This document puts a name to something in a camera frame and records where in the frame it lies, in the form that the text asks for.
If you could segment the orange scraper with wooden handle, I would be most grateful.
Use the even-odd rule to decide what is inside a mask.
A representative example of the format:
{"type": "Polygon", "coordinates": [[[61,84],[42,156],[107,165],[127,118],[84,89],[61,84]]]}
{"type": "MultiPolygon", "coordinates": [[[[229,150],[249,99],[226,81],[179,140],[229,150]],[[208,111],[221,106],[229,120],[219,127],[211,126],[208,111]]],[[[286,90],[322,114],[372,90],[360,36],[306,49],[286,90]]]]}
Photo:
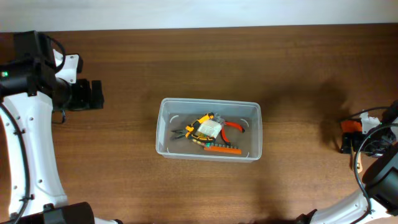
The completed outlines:
{"type": "Polygon", "coordinates": [[[347,120],[347,121],[342,121],[340,123],[341,129],[343,133],[354,133],[354,138],[352,140],[352,146],[351,146],[351,170],[354,170],[354,167],[357,168],[358,172],[362,172],[363,166],[361,163],[361,156],[358,157],[357,163],[354,163],[354,156],[356,152],[358,151],[363,138],[363,130],[362,130],[362,125],[359,121],[356,120],[347,120]]]}

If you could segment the clear plastic storage container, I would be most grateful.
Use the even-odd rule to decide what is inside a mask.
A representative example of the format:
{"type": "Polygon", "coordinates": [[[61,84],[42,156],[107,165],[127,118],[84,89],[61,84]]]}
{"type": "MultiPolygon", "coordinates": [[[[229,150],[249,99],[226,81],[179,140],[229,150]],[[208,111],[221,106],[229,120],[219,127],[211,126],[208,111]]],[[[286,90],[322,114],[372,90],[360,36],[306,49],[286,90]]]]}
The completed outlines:
{"type": "Polygon", "coordinates": [[[261,107],[246,101],[165,98],[160,105],[155,148],[158,154],[169,159],[254,162],[262,156],[261,107]],[[185,129],[208,113],[243,127],[243,133],[231,126],[224,128],[231,147],[241,150],[240,154],[207,151],[185,136],[177,137],[176,130],[185,129]]]}

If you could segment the red handled diagonal cutters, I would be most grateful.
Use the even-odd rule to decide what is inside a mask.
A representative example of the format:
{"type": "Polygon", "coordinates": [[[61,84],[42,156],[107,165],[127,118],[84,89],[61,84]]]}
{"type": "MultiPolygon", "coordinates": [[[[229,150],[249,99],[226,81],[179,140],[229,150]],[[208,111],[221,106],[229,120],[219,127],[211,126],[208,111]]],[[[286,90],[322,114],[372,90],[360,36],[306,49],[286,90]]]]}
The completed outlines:
{"type": "Polygon", "coordinates": [[[225,122],[224,122],[224,126],[223,126],[222,129],[221,129],[221,138],[222,138],[222,140],[224,141],[224,143],[225,143],[227,146],[230,146],[230,145],[231,145],[231,142],[230,142],[230,140],[226,137],[226,132],[225,132],[225,129],[224,129],[225,126],[229,126],[229,127],[235,128],[235,129],[239,130],[241,133],[244,133],[244,132],[245,132],[245,129],[244,129],[240,124],[234,123],[234,122],[230,122],[230,121],[225,121],[225,122]]]}

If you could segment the clear box of bits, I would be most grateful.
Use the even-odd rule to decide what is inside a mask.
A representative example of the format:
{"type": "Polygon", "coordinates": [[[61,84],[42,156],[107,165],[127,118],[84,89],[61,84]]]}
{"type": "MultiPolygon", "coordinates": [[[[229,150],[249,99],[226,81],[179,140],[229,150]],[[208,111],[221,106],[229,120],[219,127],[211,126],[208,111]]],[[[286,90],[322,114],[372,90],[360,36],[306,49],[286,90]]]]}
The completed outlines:
{"type": "Polygon", "coordinates": [[[192,141],[208,147],[215,143],[223,127],[223,120],[218,114],[207,113],[192,123],[192,141]]]}

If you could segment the orange socket bit holder strip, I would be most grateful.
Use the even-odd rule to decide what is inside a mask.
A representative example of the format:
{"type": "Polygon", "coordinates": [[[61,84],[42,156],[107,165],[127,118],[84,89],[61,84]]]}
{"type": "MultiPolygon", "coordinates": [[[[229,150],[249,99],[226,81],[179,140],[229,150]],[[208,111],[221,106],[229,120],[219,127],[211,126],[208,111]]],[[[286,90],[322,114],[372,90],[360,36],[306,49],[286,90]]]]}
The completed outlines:
{"type": "Polygon", "coordinates": [[[204,150],[211,152],[221,152],[227,154],[241,155],[242,150],[235,146],[229,146],[224,144],[205,144],[204,150]]]}

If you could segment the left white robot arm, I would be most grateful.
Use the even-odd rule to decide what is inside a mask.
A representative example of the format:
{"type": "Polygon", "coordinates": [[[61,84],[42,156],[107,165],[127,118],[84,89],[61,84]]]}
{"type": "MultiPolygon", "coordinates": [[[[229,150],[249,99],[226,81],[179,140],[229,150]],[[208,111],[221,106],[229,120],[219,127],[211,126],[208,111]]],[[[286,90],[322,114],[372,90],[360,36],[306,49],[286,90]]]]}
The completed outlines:
{"type": "Polygon", "coordinates": [[[10,223],[101,224],[89,203],[70,204],[59,178],[52,115],[99,110],[99,80],[79,79],[83,60],[37,31],[14,35],[14,60],[1,65],[1,122],[11,171],[10,223]]]}

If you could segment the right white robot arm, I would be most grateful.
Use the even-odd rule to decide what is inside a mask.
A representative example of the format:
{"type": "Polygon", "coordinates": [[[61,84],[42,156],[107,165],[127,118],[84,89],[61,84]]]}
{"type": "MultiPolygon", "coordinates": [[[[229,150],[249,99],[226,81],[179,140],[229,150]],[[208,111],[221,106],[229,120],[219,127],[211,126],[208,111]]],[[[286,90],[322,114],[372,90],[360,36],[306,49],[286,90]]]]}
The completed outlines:
{"type": "Polygon", "coordinates": [[[367,223],[397,216],[397,102],[380,107],[378,119],[363,110],[339,121],[340,152],[351,155],[359,189],[340,202],[301,214],[302,224],[367,223]]]}

